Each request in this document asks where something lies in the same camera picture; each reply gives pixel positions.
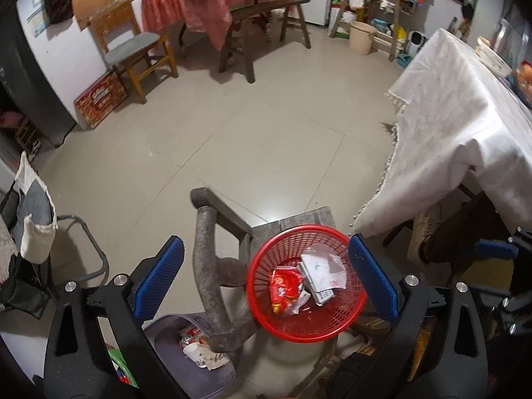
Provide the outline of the white printed tissue packet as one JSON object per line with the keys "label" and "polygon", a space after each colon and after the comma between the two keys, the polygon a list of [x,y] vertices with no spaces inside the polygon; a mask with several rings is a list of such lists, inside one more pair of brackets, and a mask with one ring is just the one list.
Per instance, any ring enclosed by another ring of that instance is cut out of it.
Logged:
{"label": "white printed tissue packet", "polygon": [[346,290],[347,271],[342,258],[324,243],[315,243],[303,251],[298,270],[317,306],[332,300],[335,290]]}

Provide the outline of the red plastic basket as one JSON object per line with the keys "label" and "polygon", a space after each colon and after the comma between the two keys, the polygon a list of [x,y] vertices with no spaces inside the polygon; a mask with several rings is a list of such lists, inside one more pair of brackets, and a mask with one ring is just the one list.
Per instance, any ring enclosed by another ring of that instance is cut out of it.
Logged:
{"label": "red plastic basket", "polygon": [[333,339],[368,298],[348,258],[349,238],[324,225],[299,225],[262,244],[246,296],[252,315],[274,336],[299,343]]}

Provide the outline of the white floral paper cup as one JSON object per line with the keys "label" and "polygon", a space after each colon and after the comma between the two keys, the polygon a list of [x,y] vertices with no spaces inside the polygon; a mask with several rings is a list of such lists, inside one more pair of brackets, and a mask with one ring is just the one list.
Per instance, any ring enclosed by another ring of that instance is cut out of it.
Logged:
{"label": "white floral paper cup", "polygon": [[207,370],[216,370],[230,362],[229,357],[224,353],[211,351],[208,344],[203,342],[191,342],[183,348],[184,355],[193,361],[198,367]]}

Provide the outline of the red snack bag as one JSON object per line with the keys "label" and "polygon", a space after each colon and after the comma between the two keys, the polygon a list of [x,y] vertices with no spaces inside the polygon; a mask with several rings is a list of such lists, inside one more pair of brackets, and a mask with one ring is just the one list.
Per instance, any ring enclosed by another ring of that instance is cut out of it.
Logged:
{"label": "red snack bag", "polygon": [[297,267],[279,266],[270,275],[271,310],[274,314],[296,315],[311,294],[305,289],[304,277]]}

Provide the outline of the grey trash bin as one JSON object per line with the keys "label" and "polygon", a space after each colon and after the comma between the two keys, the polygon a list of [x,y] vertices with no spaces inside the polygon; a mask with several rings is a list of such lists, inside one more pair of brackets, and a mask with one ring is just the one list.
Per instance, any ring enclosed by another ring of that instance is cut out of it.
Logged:
{"label": "grey trash bin", "polygon": [[220,398],[233,386],[242,352],[215,352],[204,313],[169,314],[143,328],[174,379],[192,398]]}

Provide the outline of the light blue feather tablecloth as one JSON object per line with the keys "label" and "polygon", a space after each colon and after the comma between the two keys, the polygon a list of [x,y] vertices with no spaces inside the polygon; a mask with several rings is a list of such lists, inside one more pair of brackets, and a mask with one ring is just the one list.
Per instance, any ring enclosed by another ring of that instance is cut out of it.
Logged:
{"label": "light blue feather tablecloth", "polygon": [[531,111],[440,29],[387,92],[394,150],[352,230],[381,234],[439,203],[473,174],[509,230],[531,225]]}

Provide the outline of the grey wooden stool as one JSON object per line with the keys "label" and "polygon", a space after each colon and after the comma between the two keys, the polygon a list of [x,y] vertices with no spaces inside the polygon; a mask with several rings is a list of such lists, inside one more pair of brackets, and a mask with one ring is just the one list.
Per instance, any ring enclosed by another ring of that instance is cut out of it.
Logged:
{"label": "grey wooden stool", "polygon": [[[252,314],[232,322],[221,289],[242,288],[251,261],[268,239],[303,224],[334,226],[328,207],[303,212],[285,219],[252,227],[210,188],[195,188],[190,200],[197,210],[193,249],[193,270],[197,289],[213,328],[210,343],[218,352],[242,351],[243,344],[259,330]],[[221,226],[238,240],[237,258],[220,258],[215,253],[215,228]]]}

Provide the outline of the white ceramic bowl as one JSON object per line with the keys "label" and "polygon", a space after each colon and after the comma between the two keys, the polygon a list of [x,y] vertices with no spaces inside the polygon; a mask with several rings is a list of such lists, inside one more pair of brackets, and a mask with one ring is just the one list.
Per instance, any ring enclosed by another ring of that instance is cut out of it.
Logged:
{"label": "white ceramic bowl", "polygon": [[495,76],[506,77],[511,74],[511,68],[494,50],[484,42],[479,42],[475,48],[475,53],[480,62],[490,70]]}

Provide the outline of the beige plastic bucket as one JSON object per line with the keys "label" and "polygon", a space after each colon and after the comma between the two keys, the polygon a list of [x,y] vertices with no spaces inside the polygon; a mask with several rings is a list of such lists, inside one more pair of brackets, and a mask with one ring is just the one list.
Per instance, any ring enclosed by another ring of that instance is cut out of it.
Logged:
{"label": "beige plastic bucket", "polygon": [[370,24],[353,21],[350,24],[349,47],[358,55],[371,52],[377,29]]}

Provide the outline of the red printed floor box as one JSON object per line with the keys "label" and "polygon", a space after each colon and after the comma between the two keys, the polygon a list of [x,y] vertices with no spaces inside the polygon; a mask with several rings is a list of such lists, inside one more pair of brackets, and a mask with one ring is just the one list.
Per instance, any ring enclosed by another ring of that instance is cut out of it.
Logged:
{"label": "red printed floor box", "polygon": [[123,81],[114,71],[98,78],[74,101],[90,129],[95,129],[128,98]]}

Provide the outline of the wooden chair grey cushion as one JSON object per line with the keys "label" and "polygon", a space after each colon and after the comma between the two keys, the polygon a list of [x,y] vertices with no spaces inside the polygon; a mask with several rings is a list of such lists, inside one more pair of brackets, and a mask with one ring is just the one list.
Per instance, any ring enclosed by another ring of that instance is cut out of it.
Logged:
{"label": "wooden chair grey cushion", "polygon": [[[146,103],[146,95],[141,81],[147,76],[165,65],[171,76],[179,76],[169,37],[166,33],[142,32],[131,0],[114,0],[90,15],[87,24],[104,52],[105,63],[117,76],[128,76],[142,104]],[[131,27],[133,37],[110,49],[106,37],[126,25]]]}

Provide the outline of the dark wooden bench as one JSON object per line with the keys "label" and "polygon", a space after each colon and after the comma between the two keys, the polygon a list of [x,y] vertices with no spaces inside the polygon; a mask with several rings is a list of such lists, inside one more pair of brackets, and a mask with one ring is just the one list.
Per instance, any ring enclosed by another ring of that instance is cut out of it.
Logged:
{"label": "dark wooden bench", "polygon": [[303,35],[303,44],[306,49],[311,49],[308,27],[302,6],[311,0],[271,0],[255,2],[253,5],[233,9],[233,21],[226,33],[223,47],[220,51],[218,71],[226,72],[230,58],[235,54],[243,56],[244,74],[249,84],[255,82],[253,60],[250,48],[250,30],[256,24],[261,31],[268,35],[271,27],[269,15],[273,11],[283,10],[281,17],[280,42],[285,42],[288,28],[300,30]]}

